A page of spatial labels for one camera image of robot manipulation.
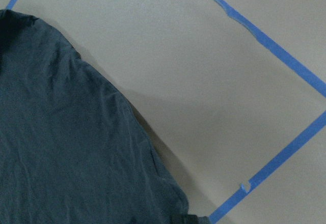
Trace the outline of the black graphic t-shirt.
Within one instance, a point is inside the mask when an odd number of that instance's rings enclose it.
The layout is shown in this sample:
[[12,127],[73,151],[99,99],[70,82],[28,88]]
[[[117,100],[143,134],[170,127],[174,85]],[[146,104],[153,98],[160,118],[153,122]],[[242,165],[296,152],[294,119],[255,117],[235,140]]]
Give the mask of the black graphic t-shirt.
[[1,223],[209,223],[125,97],[42,19],[1,10]]

